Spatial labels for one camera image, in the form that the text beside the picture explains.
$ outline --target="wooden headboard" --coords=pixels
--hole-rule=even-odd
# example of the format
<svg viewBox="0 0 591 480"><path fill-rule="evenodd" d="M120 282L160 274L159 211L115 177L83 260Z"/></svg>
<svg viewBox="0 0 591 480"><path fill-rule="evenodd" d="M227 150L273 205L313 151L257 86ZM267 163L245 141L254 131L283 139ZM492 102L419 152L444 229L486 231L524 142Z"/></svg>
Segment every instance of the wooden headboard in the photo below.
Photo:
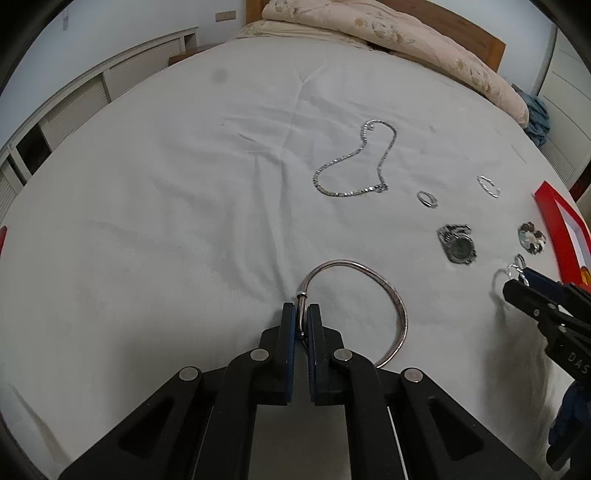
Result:
<svg viewBox="0 0 591 480"><path fill-rule="evenodd" d="M505 44L478 25L427 0L378 0L380 3L418 18L425 25L470 50L495 72L499 69ZM246 23L260 20L269 0L246 0Z"/></svg>

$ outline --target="white wall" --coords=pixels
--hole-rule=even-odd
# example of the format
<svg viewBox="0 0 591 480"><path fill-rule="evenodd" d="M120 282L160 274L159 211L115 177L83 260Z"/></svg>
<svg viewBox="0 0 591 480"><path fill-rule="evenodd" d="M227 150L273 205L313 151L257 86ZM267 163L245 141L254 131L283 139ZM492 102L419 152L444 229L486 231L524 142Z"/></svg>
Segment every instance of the white wall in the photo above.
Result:
<svg viewBox="0 0 591 480"><path fill-rule="evenodd" d="M74 0L69 26L54 19L35 40L0 96L0 148L54 93L95 65L153 38L199 27L219 43L244 25L244 0ZM215 23L215 12L236 20Z"/></svg>
<svg viewBox="0 0 591 480"><path fill-rule="evenodd" d="M543 66L552 22L530 0L431 1L505 42L499 75L523 91L531 92Z"/></svg>

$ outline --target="white bed sheet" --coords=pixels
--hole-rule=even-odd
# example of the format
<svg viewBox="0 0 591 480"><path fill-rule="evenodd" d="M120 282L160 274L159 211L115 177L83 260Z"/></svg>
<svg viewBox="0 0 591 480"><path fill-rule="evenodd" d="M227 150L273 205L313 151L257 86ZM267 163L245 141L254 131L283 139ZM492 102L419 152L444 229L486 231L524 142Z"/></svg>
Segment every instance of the white bed sheet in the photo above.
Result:
<svg viewBox="0 0 591 480"><path fill-rule="evenodd" d="M369 119L398 129L390 190L323 196L314 170L357 148ZM375 184L390 134L378 125L323 184ZM569 197L507 114L409 61L297 38L201 53L69 136L7 214L0 408L56 478L181 367L221 367L256 346L313 267L350 258L388 278L408 309L408 339L387 368L423 369L549 478L547 430L570 380L534 322L498 297L499 269L523 253L517 228L543 227L532 193L544 180ZM445 223L473 228L474 264L448 262ZM527 261L558 279L551 245ZM383 354L394 312L376 284L335 269L310 291L348 347ZM349 477L342 411L307 404L300 370L295 404L259 410L251 478Z"/></svg>

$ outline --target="triangular cutout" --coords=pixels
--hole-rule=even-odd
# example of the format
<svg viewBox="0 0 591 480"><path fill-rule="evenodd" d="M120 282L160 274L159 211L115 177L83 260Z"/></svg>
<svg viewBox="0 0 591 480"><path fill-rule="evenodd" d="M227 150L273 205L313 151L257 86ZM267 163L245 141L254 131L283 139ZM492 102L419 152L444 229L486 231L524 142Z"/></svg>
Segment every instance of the triangular cutout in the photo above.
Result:
<svg viewBox="0 0 591 480"><path fill-rule="evenodd" d="M461 420L455 417L443 403L432 398L429 411L435 420L437 430L450 458L457 462L484 448L484 442Z"/></svg>
<svg viewBox="0 0 591 480"><path fill-rule="evenodd" d="M172 398L165 398L119 440L119 448L139 458L150 456L158 443L166 420L173 409Z"/></svg>

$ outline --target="silver bolt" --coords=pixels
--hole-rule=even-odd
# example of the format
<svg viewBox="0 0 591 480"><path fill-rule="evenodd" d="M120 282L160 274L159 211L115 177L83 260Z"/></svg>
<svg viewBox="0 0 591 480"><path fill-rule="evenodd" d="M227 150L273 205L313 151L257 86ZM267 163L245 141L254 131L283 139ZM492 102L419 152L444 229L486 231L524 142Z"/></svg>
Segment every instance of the silver bolt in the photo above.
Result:
<svg viewBox="0 0 591 480"><path fill-rule="evenodd" d="M179 373L178 377L185 382L195 380L199 376L199 370L195 367L185 367Z"/></svg>
<svg viewBox="0 0 591 480"><path fill-rule="evenodd" d="M335 350L333 353L337 360L341 360L342 362L348 362L353 358L353 352L351 350L347 350L346 348L339 348Z"/></svg>
<svg viewBox="0 0 591 480"><path fill-rule="evenodd" d="M264 348L257 348L251 352L251 358L255 362L263 362L269 358L269 352L267 352Z"/></svg>
<svg viewBox="0 0 591 480"><path fill-rule="evenodd" d="M404 371L404 378L409 382L419 383L423 379L423 372L418 368L409 368Z"/></svg>

